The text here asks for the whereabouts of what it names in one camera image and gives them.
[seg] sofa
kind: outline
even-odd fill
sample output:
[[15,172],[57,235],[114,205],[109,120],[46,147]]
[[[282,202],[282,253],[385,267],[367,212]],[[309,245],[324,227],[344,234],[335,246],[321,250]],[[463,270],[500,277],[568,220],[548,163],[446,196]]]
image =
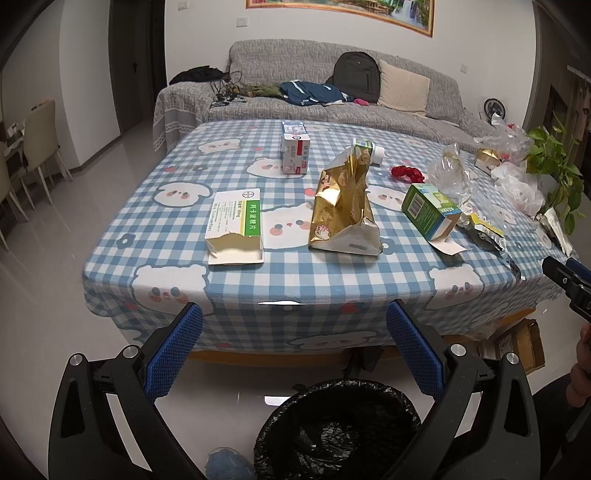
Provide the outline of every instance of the sofa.
[[364,51],[376,61],[428,77],[431,80],[425,117],[383,106],[355,103],[295,106],[279,98],[247,98],[245,103],[211,107],[215,95],[209,83],[183,82],[158,95],[154,111],[154,149],[172,150],[190,131],[204,122],[237,119],[287,119],[360,125],[412,135],[443,144],[457,142],[475,153],[474,137],[494,128],[462,106],[457,82],[412,60],[378,51],[310,40],[243,40],[230,48],[229,71],[242,85],[274,84],[289,80],[324,83],[337,59],[347,51]]

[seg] clear plastic bag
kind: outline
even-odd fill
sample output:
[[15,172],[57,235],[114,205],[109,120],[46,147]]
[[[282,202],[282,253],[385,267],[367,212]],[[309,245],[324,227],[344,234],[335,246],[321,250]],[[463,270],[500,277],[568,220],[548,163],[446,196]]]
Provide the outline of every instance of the clear plastic bag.
[[457,143],[443,150],[441,159],[434,160],[427,167],[428,182],[452,199],[458,206],[466,203],[472,195],[470,176],[464,169],[460,147]]
[[491,125],[496,128],[495,135],[475,138],[474,141],[494,150],[501,161],[519,165],[529,153],[534,141],[527,137],[525,130],[519,125],[507,125],[496,113],[492,116]]

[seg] dining table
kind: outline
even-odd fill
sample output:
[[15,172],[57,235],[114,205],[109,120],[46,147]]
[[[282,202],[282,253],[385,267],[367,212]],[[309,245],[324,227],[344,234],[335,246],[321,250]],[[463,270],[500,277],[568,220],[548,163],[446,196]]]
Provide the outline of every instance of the dining table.
[[[445,145],[355,125],[305,126],[305,175],[282,172],[279,120],[211,122],[189,133],[131,194],[90,254],[82,272],[89,310],[142,344],[191,301],[204,315],[196,351],[321,353],[392,345],[385,312],[395,299],[440,334],[465,335],[558,297],[541,263],[566,257],[475,168],[473,154],[462,152],[472,188],[467,205],[503,230],[503,255],[458,227],[450,238],[467,250],[442,254],[402,211],[409,184],[390,168],[426,174]],[[385,149],[366,179],[380,229],[377,257],[309,247],[321,173],[354,138]],[[264,262],[209,265],[213,198],[245,189],[260,190]]]

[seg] picture frame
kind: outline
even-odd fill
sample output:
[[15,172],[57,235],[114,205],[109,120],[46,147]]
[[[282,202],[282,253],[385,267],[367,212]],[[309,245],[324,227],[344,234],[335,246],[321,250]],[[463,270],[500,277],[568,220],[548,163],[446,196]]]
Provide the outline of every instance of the picture frame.
[[433,36],[435,0],[246,0],[246,8],[312,8],[351,13]]

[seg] doorway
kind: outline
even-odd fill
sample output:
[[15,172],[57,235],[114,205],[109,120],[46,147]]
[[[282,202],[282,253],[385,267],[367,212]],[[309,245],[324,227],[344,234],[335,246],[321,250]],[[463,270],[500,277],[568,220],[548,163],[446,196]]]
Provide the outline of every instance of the doorway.
[[121,134],[153,118],[166,87],[164,1],[111,0],[109,64]]

